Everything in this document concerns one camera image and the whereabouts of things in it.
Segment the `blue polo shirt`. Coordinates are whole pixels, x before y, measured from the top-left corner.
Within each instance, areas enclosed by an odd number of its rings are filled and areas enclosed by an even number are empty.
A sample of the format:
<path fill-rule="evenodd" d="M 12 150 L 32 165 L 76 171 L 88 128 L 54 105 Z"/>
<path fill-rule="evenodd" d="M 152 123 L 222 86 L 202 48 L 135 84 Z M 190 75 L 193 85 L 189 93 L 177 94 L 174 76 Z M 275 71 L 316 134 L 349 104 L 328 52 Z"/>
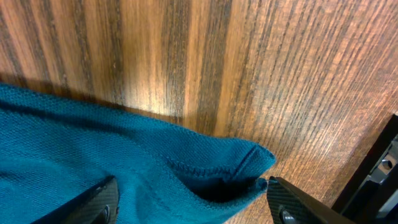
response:
<path fill-rule="evenodd" d="M 34 222 L 107 176 L 119 223 L 223 223 L 274 163 L 251 141 L 1 85 L 2 223 Z"/>

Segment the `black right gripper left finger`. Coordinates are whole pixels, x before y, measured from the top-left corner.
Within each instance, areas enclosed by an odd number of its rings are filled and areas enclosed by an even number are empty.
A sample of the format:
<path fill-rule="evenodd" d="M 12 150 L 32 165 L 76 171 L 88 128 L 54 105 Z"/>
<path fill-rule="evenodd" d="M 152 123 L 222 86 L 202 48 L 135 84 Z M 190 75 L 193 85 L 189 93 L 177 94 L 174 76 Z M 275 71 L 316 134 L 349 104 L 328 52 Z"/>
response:
<path fill-rule="evenodd" d="M 119 186 L 115 176 L 107 176 L 35 223 L 115 224 L 119 215 Z"/>

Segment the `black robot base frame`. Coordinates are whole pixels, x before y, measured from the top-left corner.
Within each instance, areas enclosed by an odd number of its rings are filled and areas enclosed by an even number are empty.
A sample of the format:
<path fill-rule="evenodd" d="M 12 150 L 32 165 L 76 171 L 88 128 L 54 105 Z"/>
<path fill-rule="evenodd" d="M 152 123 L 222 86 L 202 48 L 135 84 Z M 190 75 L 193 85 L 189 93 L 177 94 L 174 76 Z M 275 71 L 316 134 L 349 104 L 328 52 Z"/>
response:
<path fill-rule="evenodd" d="M 355 223 L 397 223 L 397 116 L 370 148 L 332 210 Z"/>

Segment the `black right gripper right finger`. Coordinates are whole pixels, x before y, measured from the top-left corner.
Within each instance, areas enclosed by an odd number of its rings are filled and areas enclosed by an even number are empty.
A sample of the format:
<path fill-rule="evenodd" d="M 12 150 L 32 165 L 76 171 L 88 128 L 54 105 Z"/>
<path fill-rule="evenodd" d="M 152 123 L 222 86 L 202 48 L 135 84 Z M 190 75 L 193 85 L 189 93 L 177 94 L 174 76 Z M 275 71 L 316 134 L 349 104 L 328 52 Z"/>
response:
<path fill-rule="evenodd" d="M 267 201 L 274 224 L 353 224 L 281 177 L 269 177 Z"/>

